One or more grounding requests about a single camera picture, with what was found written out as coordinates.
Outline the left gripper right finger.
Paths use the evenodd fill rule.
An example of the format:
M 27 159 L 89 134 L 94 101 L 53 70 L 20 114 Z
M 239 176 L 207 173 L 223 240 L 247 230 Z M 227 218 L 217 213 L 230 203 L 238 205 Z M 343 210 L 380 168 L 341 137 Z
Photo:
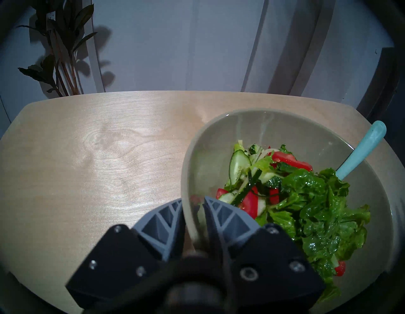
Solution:
M 209 254 L 224 271 L 231 313 L 307 314 L 326 285 L 275 223 L 212 197 L 203 203 Z

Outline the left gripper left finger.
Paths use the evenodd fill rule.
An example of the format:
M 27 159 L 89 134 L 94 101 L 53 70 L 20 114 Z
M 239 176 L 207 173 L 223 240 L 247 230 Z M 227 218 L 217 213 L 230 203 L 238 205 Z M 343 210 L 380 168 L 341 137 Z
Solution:
M 184 237 L 181 199 L 147 212 L 132 228 L 114 225 L 86 256 L 66 289 L 84 310 L 112 299 L 181 258 Z

